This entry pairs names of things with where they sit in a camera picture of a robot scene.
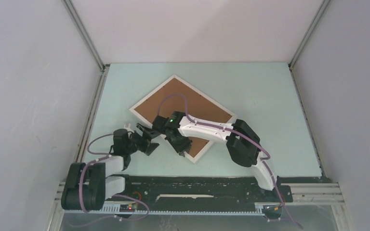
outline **light blue tabletop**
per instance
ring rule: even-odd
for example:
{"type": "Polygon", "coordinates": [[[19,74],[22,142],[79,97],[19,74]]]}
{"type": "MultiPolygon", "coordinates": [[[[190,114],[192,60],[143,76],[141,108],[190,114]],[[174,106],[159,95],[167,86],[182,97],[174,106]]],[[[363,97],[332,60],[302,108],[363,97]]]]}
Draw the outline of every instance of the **light blue tabletop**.
{"type": "MultiPolygon", "coordinates": [[[[283,177],[321,176],[304,115],[286,63],[112,64],[90,140],[140,120],[129,109],[176,74],[245,120],[271,154],[273,171],[283,177]]],[[[251,176],[232,162],[225,145],[214,144],[196,164],[180,157],[161,137],[150,155],[137,152],[123,173],[141,176],[251,176]]],[[[112,138],[93,144],[108,152],[112,138]]],[[[98,156],[86,153],[84,161],[98,156]]]]}

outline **white wall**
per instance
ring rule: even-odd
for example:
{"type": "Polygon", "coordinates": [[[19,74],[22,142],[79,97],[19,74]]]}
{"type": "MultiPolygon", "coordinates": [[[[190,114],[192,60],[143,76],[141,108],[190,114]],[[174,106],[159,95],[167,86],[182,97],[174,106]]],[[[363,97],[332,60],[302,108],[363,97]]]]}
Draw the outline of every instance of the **white wall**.
{"type": "Polygon", "coordinates": [[[327,172],[370,231],[370,1],[333,1],[295,70],[327,172]]]}
{"type": "Polygon", "coordinates": [[[60,0],[0,0],[0,231],[44,229],[98,75],[60,0]]]}
{"type": "Polygon", "coordinates": [[[289,62],[322,0],[75,0],[102,60],[289,62]]]}

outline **cork board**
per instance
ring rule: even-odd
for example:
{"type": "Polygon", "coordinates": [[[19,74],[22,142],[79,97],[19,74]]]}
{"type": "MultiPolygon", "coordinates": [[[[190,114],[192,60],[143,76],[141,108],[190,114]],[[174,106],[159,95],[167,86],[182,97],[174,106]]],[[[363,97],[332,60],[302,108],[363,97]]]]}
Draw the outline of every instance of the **cork board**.
{"type": "MultiPolygon", "coordinates": [[[[152,121],[157,116],[160,103],[167,96],[175,93],[181,93],[186,97],[188,101],[188,113],[192,116],[219,123],[230,123],[236,119],[234,113],[176,75],[171,76],[159,85],[134,105],[130,111],[151,127],[152,121]]],[[[185,102],[181,96],[173,96],[166,100],[161,107],[160,115],[169,117],[174,111],[185,111],[185,102]]],[[[213,145],[213,142],[195,137],[191,137],[190,139],[192,140],[192,147],[185,156],[195,163],[213,145]]]]}

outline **brown panel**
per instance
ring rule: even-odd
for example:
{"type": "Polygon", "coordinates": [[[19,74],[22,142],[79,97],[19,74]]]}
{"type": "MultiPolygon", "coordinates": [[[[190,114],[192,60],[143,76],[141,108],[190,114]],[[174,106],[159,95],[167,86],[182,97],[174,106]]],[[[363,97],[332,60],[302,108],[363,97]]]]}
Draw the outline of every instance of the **brown panel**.
{"type": "MultiPolygon", "coordinates": [[[[188,113],[197,118],[219,123],[226,123],[232,117],[232,115],[216,106],[176,78],[173,78],[142,104],[136,107],[135,111],[152,123],[157,116],[159,104],[167,96],[174,93],[181,93],[186,97],[188,100],[188,113]]],[[[161,107],[160,114],[163,117],[169,117],[174,111],[185,111],[185,103],[181,96],[173,96],[165,101],[164,105],[161,107]]],[[[189,155],[195,157],[208,143],[208,141],[193,137],[191,140],[192,148],[189,152],[189,155]]]]}

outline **brown board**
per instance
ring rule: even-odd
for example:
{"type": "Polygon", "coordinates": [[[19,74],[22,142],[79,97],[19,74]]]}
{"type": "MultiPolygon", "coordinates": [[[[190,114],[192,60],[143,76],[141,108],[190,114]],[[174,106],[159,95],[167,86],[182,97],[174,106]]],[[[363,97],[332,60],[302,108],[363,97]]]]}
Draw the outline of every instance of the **brown board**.
{"type": "MultiPolygon", "coordinates": [[[[230,111],[220,107],[220,105],[218,106],[218,103],[213,103],[214,101],[212,102],[205,98],[203,93],[198,92],[197,89],[175,75],[133,109],[149,123],[152,123],[157,116],[158,107],[161,102],[167,96],[175,93],[181,93],[186,97],[188,101],[188,113],[196,118],[227,123],[234,116],[230,111]]],[[[169,117],[174,111],[185,111],[185,102],[181,96],[173,96],[167,99],[161,106],[160,115],[169,117]]],[[[208,141],[195,137],[190,139],[192,140],[192,147],[188,154],[194,158],[208,144],[208,141]]]]}

